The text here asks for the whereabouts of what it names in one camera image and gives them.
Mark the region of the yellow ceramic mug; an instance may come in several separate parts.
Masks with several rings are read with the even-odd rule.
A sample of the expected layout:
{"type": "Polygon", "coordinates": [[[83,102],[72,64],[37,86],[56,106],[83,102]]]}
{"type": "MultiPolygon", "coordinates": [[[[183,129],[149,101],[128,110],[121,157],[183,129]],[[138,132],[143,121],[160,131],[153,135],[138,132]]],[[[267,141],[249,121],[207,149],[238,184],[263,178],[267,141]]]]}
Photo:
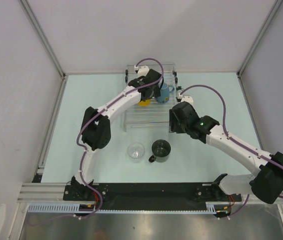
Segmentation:
{"type": "Polygon", "coordinates": [[[145,100],[145,101],[140,101],[137,105],[138,105],[138,106],[141,106],[141,107],[147,107],[147,106],[150,105],[150,103],[151,103],[151,100],[150,100],[150,99],[147,99],[147,100],[145,100]]]}

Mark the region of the grey ceramic mug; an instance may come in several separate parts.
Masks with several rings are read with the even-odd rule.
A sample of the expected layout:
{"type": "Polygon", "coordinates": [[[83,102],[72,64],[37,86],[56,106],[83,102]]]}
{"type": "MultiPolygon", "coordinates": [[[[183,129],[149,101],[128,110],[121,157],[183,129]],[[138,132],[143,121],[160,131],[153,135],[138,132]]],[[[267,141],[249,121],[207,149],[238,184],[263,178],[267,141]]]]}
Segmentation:
{"type": "Polygon", "coordinates": [[[151,146],[152,155],[149,157],[149,163],[164,163],[171,153],[171,145],[164,139],[156,140],[151,146]]]}

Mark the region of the clear octagonal glass cup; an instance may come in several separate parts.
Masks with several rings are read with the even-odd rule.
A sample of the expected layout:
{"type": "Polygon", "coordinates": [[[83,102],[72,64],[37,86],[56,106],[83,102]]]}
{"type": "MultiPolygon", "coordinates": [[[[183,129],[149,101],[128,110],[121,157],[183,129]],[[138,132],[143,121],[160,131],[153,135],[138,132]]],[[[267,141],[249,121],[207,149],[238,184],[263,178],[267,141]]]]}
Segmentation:
{"type": "Polygon", "coordinates": [[[140,142],[131,143],[127,148],[127,154],[133,163],[140,163],[145,154],[145,147],[140,142]]]}

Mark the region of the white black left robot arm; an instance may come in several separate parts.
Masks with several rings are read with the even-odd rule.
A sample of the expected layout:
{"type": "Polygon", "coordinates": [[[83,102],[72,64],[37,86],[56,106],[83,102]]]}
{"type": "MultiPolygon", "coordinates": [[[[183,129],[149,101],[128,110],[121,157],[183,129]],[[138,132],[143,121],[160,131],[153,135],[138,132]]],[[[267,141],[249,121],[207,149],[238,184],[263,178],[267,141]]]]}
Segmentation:
{"type": "Polygon", "coordinates": [[[83,148],[83,154],[79,170],[70,180],[70,186],[79,199],[86,200],[91,194],[101,196],[92,187],[94,155],[110,142],[112,122],[131,106],[158,97],[159,84],[163,78],[163,71],[158,72],[142,66],[138,68],[137,78],[129,81],[124,90],[114,99],[99,108],[90,106],[85,110],[76,139],[76,144],[83,148]]]}

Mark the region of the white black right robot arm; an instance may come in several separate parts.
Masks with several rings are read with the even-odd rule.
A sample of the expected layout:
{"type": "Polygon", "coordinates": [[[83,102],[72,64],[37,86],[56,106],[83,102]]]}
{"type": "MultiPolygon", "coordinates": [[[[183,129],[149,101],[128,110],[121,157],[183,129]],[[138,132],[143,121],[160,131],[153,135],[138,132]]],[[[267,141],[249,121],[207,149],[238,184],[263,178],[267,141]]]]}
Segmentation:
{"type": "Polygon", "coordinates": [[[193,106],[180,102],[169,110],[169,131],[187,134],[192,139],[215,147],[239,162],[249,174],[221,174],[214,182],[212,195],[218,201],[233,194],[253,194],[267,204],[273,204],[283,192],[283,154],[248,145],[226,132],[217,120],[199,117],[193,106]]]}

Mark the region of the blue ribbed flower mug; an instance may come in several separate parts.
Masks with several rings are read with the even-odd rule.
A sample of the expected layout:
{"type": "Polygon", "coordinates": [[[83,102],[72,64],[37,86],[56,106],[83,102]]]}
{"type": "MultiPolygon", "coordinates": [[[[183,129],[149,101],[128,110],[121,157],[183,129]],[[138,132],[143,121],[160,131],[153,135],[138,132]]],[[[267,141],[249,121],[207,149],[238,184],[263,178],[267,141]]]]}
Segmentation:
{"type": "Polygon", "coordinates": [[[172,94],[175,90],[175,87],[170,84],[163,83],[161,89],[160,89],[160,96],[156,97],[156,101],[159,104],[165,104],[170,99],[170,94],[172,94]]]}

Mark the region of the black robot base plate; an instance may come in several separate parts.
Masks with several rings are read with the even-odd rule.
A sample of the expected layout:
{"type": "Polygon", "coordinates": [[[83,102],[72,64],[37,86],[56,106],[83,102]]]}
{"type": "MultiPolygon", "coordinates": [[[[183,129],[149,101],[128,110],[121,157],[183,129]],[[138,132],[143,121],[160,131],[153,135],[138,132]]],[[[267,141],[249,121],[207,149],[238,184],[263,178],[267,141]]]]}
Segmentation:
{"type": "Polygon", "coordinates": [[[102,196],[102,210],[200,211],[206,203],[222,205],[242,201],[240,194],[226,195],[211,183],[93,183],[102,196]]]}

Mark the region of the aluminium frame post right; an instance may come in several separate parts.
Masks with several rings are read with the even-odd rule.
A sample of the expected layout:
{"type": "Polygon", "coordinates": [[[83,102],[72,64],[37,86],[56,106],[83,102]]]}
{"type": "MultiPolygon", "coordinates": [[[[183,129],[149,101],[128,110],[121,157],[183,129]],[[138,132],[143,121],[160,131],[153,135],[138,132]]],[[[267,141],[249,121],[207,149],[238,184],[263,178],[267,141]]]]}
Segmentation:
{"type": "Polygon", "coordinates": [[[275,0],[269,13],[267,14],[263,24],[261,25],[256,37],[253,40],[251,47],[249,48],[243,62],[241,63],[238,71],[237,76],[239,78],[242,77],[244,71],[246,70],[247,66],[249,65],[251,59],[253,58],[256,50],[258,49],[260,43],[262,42],[264,36],[266,35],[268,29],[270,28],[271,24],[273,23],[277,13],[280,11],[283,5],[283,0],[275,0]]]}

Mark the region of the aluminium frame post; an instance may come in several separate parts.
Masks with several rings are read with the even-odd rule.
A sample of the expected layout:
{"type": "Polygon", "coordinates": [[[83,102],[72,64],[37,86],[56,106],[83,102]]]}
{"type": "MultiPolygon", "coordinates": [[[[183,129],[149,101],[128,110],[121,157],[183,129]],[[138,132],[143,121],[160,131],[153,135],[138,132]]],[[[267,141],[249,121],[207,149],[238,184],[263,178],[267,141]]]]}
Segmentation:
{"type": "Polygon", "coordinates": [[[50,59],[54,69],[57,71],[58,75],[64,79],[66,74],[64,73],[60,62],[57,59],[57,56],[45,34],[43,31],[40,22],[38,21],[34,11],[32,10],[32,7],[28,0],[18,0],[18,3],[20,4],[24,14],[26,15],[30,25],[32,26],[35,34],[37,35],[43,49],[45,50],[48,58],[50,59]]]}
{"type": "Polygon", "coordinates": [[[238,71],[237,76],[239,78],[242,77],[244,71],[246,70],[247,66],[249,65],[251,59],[253,58],[256,50],[258,49],[260,43],[262,42],[264,36],[266,35],[268,29],[270,28],[271,24],[273,23],[277,13],[280,11],[283,5],[283,0],[275,0],[269,13],[267,14],[263,24],[261,25],[256,37],[253,40],[251,47],[249,48],[243,62],[241,63],[238,71]]]}

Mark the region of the aluminium frame post left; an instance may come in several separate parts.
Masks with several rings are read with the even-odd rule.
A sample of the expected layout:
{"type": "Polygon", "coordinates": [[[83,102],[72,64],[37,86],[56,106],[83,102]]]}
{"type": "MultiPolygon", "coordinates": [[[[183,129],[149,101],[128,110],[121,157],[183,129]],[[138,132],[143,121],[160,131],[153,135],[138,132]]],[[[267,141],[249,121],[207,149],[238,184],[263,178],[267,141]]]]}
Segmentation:
{"type": "Polygon", "coordinates": [[[45,34],[43,31],[40,22],[38,21],[34,11],[32,10],[32,7],[28,0],[18,0],[18,3],[20,4],[24,14],[26,15],[30,25],[32,26],[35,34],[37,35],[43,49],[45,50],[48,58],[50,59],[54,69],[57,71],[58,75],[64,79],[66,74],[64,73],[60,62],[57,59],[57,56],[45,34]]]}

